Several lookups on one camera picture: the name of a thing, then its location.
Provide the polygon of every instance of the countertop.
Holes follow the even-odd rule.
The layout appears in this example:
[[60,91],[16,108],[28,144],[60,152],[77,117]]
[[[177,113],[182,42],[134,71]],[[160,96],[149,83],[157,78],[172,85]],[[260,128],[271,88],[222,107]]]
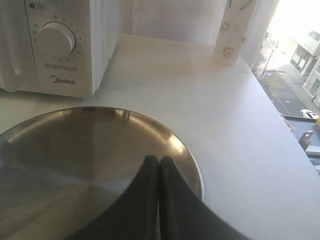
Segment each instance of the countertop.
[[87,99],[0,90],[0,133],[75,106],[147,115],[187,145],[204,202],[254,240],[320,239],[320,178],[241,59],[212,46],[121,35],[100,89]]

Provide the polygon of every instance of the white microwave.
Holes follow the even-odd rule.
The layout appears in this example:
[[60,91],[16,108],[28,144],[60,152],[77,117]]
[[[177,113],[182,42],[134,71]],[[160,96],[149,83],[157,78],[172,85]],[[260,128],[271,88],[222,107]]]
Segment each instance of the white microwave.
[[0,0],[0,89],[85,98],[115,50],[120,0]]

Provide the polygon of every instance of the stainless steel plate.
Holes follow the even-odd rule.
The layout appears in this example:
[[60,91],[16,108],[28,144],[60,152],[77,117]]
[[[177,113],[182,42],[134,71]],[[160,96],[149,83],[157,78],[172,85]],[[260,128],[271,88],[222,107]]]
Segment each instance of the stainless steel plate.
[[0,239],[62,239],[105,211],[146,155],[171,156],[202,198],[184,144],[141,114],[111,107],[48,113],[0,135]]

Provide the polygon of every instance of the timer knob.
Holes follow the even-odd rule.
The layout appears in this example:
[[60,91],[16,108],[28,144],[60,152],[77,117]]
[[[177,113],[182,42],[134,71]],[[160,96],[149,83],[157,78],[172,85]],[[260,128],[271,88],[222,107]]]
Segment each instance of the timer knob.
[[38,34],[37,42],[40,50],[51,58],[67,57],[76,46],[74,33],[59,22],[49,22]]

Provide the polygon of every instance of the white car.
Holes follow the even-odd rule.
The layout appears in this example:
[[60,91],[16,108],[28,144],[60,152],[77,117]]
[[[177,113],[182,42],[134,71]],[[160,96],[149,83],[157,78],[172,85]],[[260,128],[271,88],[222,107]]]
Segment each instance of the white car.
[[306,119],[317,119],[319,118],[318,114],[314,113],[313,111],[310,111],[308,109],[302,109],[300,111],[300,114],[302,117]]

